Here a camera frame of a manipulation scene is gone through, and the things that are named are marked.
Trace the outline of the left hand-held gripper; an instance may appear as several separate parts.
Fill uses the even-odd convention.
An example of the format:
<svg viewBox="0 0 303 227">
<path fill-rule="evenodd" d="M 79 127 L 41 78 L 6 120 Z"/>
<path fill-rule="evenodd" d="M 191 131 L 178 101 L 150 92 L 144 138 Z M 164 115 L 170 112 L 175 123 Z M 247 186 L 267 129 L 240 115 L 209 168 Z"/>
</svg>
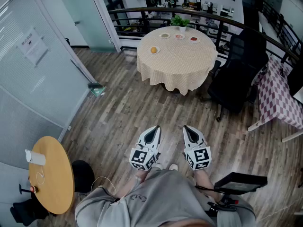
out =
<svg viewBox="0 0 303 227">
<path fill-rule="evenodd" d="M 161 138 L 161 127 L 153 126 L 145 130 L 139 137 L 135 148 L 131 149 L 129 163 L 133 168 L 142 171 L 150 171 L 152 165 L 158 160 L 160 152 L 158 145 Z M 142 144 L 152 144 L 152 146 L 144 146 Z"/>
</svg>

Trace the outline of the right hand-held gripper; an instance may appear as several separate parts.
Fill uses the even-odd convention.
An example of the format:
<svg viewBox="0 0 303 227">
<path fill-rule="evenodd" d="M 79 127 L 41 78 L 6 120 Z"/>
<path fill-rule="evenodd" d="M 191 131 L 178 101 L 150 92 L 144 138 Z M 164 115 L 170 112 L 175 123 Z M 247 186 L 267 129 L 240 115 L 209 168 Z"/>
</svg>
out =
<svg viewBox="0 0 303 227">
<path fill-rule="evenodd" d="M 196 171 L 209 167 L 211 150 L 205 143 L 203 133 L 192 126 L 184 125 L 183 137 L 185 144 L 184 156 L 191 169 Z"/>
</svg>

